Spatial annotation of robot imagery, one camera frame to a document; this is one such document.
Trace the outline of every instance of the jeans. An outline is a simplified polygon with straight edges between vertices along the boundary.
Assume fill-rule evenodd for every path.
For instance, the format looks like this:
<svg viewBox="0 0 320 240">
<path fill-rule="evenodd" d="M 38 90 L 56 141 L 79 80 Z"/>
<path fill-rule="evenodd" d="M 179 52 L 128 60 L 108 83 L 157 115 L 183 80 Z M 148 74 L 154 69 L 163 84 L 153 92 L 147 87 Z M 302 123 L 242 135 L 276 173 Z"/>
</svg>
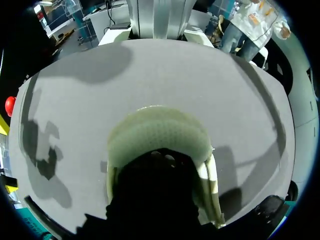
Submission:
<svg viewBox="0 0 320 240">
<path fill-rule="evenodd" d="M 232 23 L 226 28 L 218 48 L 227 54 L 235 53 L 239 40 L 241 40 L 241 42 L 245 40 L 245 42 L 236 55 L 250 62 L 260 49 Z"/>
</svg>

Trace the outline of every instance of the floor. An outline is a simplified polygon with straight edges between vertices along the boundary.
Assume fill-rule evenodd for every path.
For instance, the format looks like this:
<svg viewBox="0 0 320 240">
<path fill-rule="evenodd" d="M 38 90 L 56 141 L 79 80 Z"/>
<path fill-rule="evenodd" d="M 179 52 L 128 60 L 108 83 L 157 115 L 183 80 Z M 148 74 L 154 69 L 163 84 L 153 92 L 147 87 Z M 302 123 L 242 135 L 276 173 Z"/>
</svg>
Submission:
<svg viewBox="0 0 320 240">
<path fill-rule="evenodd" d="M 85 41 L 82 44 L 80 44 L 80 41 L 78 40 L 78 33 L 74 32 L 60 47 L 60 53 L 57 56 L 57 60 L 64 58 L 65 56 L 68 56 L 73 53 L 86 51 L 88 49 L 92 49 L 98 46 L 99 41 L 97 37 L 94 37 L 92 41 Z"/>
</svg>

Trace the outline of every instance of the gray table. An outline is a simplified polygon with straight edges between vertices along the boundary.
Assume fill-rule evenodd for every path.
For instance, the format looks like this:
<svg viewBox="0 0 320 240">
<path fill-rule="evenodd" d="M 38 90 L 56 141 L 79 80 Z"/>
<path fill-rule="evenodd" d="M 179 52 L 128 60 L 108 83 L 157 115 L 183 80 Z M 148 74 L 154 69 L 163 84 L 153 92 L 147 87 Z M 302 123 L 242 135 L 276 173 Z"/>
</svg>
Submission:
<svg viewBox="0 0 320 240">
<path fill-rule="evenodd" d="M 268 195 L 286 196 L 295 134 L 282 85 L 214 48 L 143 39 L 74 53 L 21 86 L 9 139 L 19 197 L 30 195 L 72 232 L 84 213 L 105 218 L 107 136 L 150 105 L 207 128 L 227 223 Z"/>
</svg>

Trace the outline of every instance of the white shirt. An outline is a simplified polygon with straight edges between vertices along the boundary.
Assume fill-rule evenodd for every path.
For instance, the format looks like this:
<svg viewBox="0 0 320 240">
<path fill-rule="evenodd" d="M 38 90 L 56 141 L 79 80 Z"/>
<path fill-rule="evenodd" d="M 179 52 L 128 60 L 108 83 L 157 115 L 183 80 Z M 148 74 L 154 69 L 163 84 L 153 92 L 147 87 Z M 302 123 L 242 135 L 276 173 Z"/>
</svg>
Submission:
<svg viewBox="0 0 320 240">
<path fill-rule="evenodd" d="M 272 31 L 280 39 L 281 28 L 290 29 L 285 17 L 280 14 L 270 3 L 263 0 L 253 3 L 242 0 L 243 4 L 234 15 L 231 23 L 243 32 L 258 47 L 264 47 L 272 36 Z"/>
</svg>

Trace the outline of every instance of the black handle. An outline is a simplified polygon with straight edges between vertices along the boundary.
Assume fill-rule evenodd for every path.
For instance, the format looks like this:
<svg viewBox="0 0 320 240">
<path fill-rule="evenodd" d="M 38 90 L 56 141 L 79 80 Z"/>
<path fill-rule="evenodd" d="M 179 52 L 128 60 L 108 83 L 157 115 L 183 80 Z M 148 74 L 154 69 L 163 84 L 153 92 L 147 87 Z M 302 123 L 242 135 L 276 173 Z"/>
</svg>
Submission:
<svg viewBox="0 0 320 240">
<path fill-rule="evenodd" d="M 69 230 L 65 229 L 51 217 L 49 217 L 28 195 L 24 198 L 27 206 L 33 211 L 37 218 L 39 218 L 48 228 L 52 235 L 60 237 L 61 239 L 66 239 L 72 237 L 74 234 Z"/>
</svg>

